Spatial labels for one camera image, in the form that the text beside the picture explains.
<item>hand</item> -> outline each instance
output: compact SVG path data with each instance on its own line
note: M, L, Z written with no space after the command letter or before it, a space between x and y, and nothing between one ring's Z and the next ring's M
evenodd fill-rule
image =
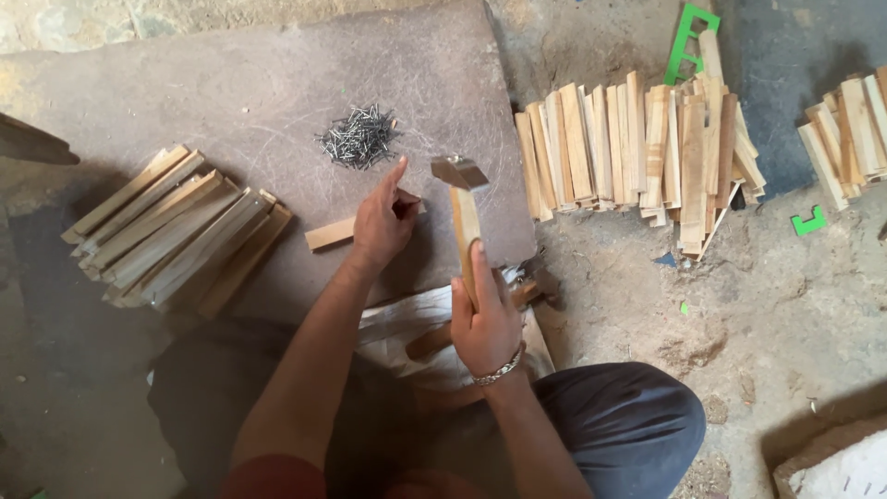
M452 280L452 324L450 334L456 353L474 377L493 374L506 365L521 343L521 315L511 303L502 273L490 269L483 242L471 245L477 306L461 278Z
M410 240L421 199L397 186L406 171L406 156L357 208L352 253L381 272Z

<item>gray pants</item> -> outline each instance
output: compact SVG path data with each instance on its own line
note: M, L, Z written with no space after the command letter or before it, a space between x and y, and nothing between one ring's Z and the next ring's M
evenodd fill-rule
M237 431L294 327L215 321L154 366L148 402L200 496L217 494ZM666 498L702 445L705 414L686 386L639 362L561 371L533 390L598 499ZM491 497L516 497L505 443L485 400L420 417L408 387L355 357L326 459L329 497L375 497L400 472L445 469Z

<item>green plastic piece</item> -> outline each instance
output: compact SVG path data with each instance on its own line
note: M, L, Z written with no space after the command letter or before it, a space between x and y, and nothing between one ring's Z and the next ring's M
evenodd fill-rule
M678 33L674 36L674 45L671 47L671 56L668 58L668 68L665 69L665 78L663 82L666 85L674 85L680 78L681 80L689 80L690 76L679 73L680 62L683 59L689 60L696 64L696 73L703 70L703 60L692 55L687 55L684 50L687 49L687 39L690 36L699 38L699 33L690 29L693 26L693 19L699 18L708 23L707 29L718 32L720 27L720 17L711 12L700 9L693 4L684 5L684 13L680 15L680 23L678 24Z
M791 218L791 224L795 226L797 235L804 235L826 226L826 218L822 216L822 208L817 204L813 207L813 218L802 220L801 217L795 215Z

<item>scratched board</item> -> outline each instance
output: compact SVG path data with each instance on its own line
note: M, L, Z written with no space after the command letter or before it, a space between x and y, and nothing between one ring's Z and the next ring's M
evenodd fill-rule
M185 143L241 187L276 195L296 220L240 293L237 315L299 321L347 255L348 244L311 254L304 232L353 216L393 165L353 171L323 155L316 134L352 106L394 109L403 135L393 150L411 159L402 187L428 208L371 302L459 274L447 190L430 173L434 155L470 157L490 179L477 201L495 263L536 250L498 47L477 0L14 54L0 58L0 82L0 110L70 142L84 174L133 177L161 148ZM59 203L71 206L83 192Z

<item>pile of nails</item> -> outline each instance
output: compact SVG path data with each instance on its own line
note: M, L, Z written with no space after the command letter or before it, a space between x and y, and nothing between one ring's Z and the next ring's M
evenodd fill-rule
M392 111L379 113L379 104L367 109L351 108L351 116L335 120L317 141L333 163L354 170L366 170L382 159L392 159L389 143L398 134Z

